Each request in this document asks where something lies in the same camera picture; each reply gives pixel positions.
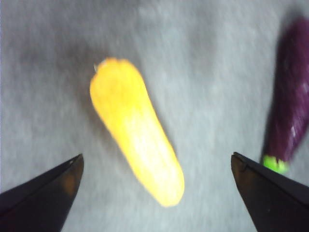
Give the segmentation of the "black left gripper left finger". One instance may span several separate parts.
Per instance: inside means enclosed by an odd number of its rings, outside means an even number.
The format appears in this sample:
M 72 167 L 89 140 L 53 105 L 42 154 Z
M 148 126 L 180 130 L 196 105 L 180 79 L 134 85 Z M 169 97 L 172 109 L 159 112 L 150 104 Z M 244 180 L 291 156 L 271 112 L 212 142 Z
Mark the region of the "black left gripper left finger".
M 79 154 L 0 195 L 2 232 L 59 232 L 77 195 L 84 170 Z

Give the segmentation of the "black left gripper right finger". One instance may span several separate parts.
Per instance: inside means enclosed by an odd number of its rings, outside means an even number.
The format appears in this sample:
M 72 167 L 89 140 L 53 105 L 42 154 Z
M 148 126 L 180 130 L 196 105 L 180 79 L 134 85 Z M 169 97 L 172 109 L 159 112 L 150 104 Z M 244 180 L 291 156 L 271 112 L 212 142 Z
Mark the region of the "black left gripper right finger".
M 245 157 L 231 156 L 237 189 L 259 232 L 307 232 L 309 188 Z

